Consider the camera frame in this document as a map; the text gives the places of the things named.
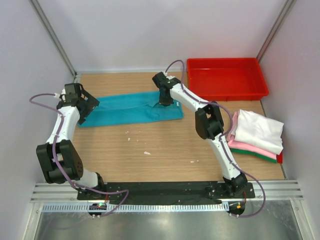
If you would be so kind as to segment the teal t shirt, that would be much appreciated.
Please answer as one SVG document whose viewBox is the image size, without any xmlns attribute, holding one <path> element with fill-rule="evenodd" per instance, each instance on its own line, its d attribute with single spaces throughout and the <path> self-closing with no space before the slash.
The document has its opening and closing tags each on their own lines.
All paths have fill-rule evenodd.
<svg viewBox="0 0 320 240">
<path fill-rule="evenodd" d="M 174 101 L 169 106 L 159 104 L 158 91 L 99 97 L 97 106 L 80 128 L 145 124 L 180 120 L 184 117 L 182 105 Z"/>
</svg>

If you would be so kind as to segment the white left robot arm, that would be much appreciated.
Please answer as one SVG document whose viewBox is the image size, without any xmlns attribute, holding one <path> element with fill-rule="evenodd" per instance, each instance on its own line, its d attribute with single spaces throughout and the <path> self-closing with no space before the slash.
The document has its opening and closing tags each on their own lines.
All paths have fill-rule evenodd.
<svg viewBox="0 0 320 240">
<path fill-rule="evenodd" d="M 68 182 L 79 195 L 101 200 L 106 187 L 101 175 L 87 170 L 72 143 L 77 125 L 82 125 L 100 102 L 80 83 L 65 84 L 61 93 L 52 94 L 59 100 L 57 119 L 50 137 L 36 147 L 36 155 L 45 181 L 48 184 Z"/>
</svg>

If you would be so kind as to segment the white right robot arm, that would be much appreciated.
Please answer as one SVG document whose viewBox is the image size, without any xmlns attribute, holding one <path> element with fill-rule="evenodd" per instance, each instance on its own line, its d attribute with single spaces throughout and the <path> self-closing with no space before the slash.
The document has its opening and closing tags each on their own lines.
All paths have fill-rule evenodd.
<svg viewBox="0 0 320 240">
<path fill-rule="evenodd" d="M 177 101 L 194 113 L 196 133 L 208 142 L 220 164 L 226 194 L 231 198 L 241 195 L 248 180 L 227 144 L 219 105 L 197 96 L 179 79 L 165 72 L 156 73 L 152 81 L 159 89 L 161 106 L 168 107 Z"/>
</svg>

